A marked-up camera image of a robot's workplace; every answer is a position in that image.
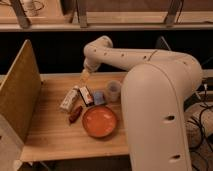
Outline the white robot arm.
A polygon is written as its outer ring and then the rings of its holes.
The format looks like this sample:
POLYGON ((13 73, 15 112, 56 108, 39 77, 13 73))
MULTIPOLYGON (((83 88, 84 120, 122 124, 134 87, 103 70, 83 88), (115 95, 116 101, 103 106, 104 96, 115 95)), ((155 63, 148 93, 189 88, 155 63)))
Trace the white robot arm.
POLYGON ((84 47, 84 68, 127 72, 121 106, 133 171, 192 171, 184 101, 201 85, 196 58, 160 49, 119 49, 102 36, 84 47))

